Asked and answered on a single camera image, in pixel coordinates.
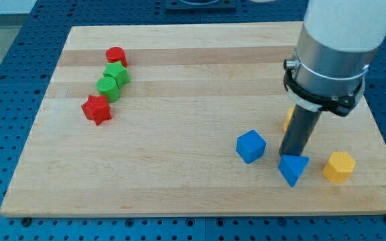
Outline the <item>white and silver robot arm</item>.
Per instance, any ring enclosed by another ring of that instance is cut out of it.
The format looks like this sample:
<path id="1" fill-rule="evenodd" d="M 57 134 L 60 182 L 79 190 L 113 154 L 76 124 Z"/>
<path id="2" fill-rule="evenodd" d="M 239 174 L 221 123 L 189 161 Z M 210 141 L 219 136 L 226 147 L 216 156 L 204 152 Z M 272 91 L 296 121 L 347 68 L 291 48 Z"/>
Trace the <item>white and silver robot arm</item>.
<path id="1" fill-rule="evenodd" d="M 293 56 L 283 64 L 288 96 L 311 112 L 347 116 L 385 36 L 386 0 L 310 0 Z"/>

